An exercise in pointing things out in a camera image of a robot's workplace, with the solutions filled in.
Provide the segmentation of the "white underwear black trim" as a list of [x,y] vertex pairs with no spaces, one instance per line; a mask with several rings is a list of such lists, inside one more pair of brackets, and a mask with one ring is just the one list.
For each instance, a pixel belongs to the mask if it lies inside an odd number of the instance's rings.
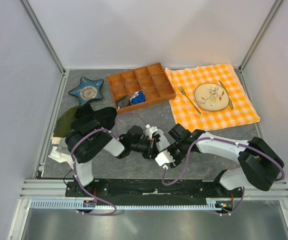
[[170,145],[170,142],[165,136],[165,133],[159,128],[153,134],[153,138],[155,139],[155,144],[159,152],[162,152]]

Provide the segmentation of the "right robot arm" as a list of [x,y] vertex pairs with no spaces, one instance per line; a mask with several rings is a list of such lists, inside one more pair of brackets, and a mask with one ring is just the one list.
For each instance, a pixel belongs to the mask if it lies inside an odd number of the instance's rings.
[[219,197],[238,187],[253,186],[267,192],[273,183],[285,178],[284,162],[262,138],[235,140],[200,129],[191,132],[179,123],[168,133],[174,139],[166,152],[172,168],[182,161],[188,163],[189,154],[193,152],[213,154],[239,164],[238,168],[223,170],[216,177],[213,191]]

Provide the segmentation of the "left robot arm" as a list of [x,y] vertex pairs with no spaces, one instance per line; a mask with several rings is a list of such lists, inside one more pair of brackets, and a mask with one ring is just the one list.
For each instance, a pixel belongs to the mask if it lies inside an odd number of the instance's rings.
[[93,193],[92,159],[102,150],[118,159],[127,157],[130,152],[141,153],[145,159],[154,159],[159,153],[158,143],[163,134],[156,126],[146,125],[142,129],[133,125],[127,133],[114,137],[97,120],[72,130],[65,143],[73,155],[74,177],[79,180],[76,191],[83,197]]

